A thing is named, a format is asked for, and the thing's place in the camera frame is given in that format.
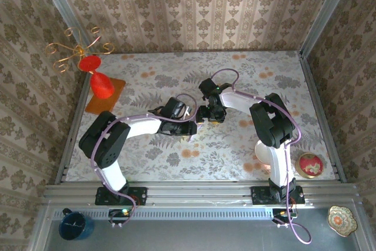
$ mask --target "red decorative plate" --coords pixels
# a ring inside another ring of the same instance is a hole
[[[324,164],[317,155],[305,153],[296,161],[295,168],[302,177],[312,179],[322,174]]]

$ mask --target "vent slot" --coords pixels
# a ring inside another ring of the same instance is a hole
[[[91,217],[93,220],[108,220],[108,208],[77,209],[77,212]],[[53,220],[61,220],[64,214],[61,209],[53,213]],[[227,209],[155,209],[140,208],[136,210],[132,220],[270,220],[273,218],[272,208],[227,208]]]

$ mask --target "wooden board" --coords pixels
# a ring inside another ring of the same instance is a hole
[[[118,101],[119,96],[122,93],[122,90],[125,86],[125,81],[123,81],[122,79],[114,78],[110,78],[110,80],[115,87],[115,92],[113,93],[113,95],[107,99],[99,99],[98,97],[93,95],[92,99],[85,109],[85,112],[99,115],[103,111],[112,111],[115,103]]]

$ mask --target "blue cup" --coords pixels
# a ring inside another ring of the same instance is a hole
[[[80,212],[63,210],[65,217],[59,225],[60,236],[65,240],[80,240],[89,237],[94,230],[94,221]]]

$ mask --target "aluminum frame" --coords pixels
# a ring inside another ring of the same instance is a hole
[[[61,183],[65,170],[68,169],[69,164],[71,162],[70,159],[72,158],[73,149],[75,147],[78,129],[81,124],[82,114],[83,114],[83,111],[85,110],[86,100],[89,95],[90,78],[91,78],[91,74],[87,73],[85,75],[85,81],[83,82],[83,85],[82,85],[82,90],[81,90],[80,98],[78,100],[75,115],[73,116],[72,126],[70,127],[68,138],[65,143],[62,159],[61,159],[59,169],[58,169],[58,174],[56,175],[56,178],[55,178],[56,185]]]
[[[313,107],[315,108],[318,124],[321,128],[321,132],[323,133],[324,143],[325,143],[325,146],[327,147],[329,158],[332,161],[332,167],[333,169],[337,170],[335,173],[338,174],[340,181],[346,182],[346,176],[343,171],[340,157],[338,156],[338,152],[335,148],[334,140],[331,135],[329,124],[325,116],[324,109],[320,101],[320,96],[318,95],[316,84],[314,82],[307,58],[303,54],[300,54],[299,61],[300,61],[301,68],[303,70],[305,81],[308,86],[308,90],[310,91],[310,95],[311,95]]]
[[[283,208],[284,205],[253,206],[250,187],[268,185],[267,182],[137,182],[132,186],[148,187],[146,206],[138,210],[155,210],[178,208],[187,211],[197,209],[244,210],[255,208]],[[375,242],[367,216],[362,207],[357,188],[351,183],[336,180],[311,180],[298,182],[303,187],[306,204],[299,209],[329,208],[332,205],[349,207],[358,221],[355,232],[360,250],[374,250]],[[35,225],[29,250],[43,250],[48,238],[49,228],[56,208],[63,209],[98,209],[119,208],[116,206],[95,206],[95,193],[100,182],[62,183],[47,186],[42,209]]]
[[[323,32],[327,22],[329,21],[330,17],[332,16],[334,10],[336,9],[340,0],[325,0],[323,6],[321,7],[315,21],[312,24],[310,31],[307,34],[302,46],[301,46],[301,53],[308,57],[310,52],[312,51],[317,39]]]
[[[52,0],[52,1],[55,4],[56,8],[59,10],[67,26],[80,29],[82,40],[84,41],[86,45],[89,45],[91,41],[88,35],[86,34],[85,29],[82,29],[80,27],[80,23],[74,11],[71,9],[71,6],[69,5],[68,1],[67,0]],[[80,41],[80,36],[78,34],[78,31],[75,29],[73,30],[73,36],[75,37],[77,42]]]

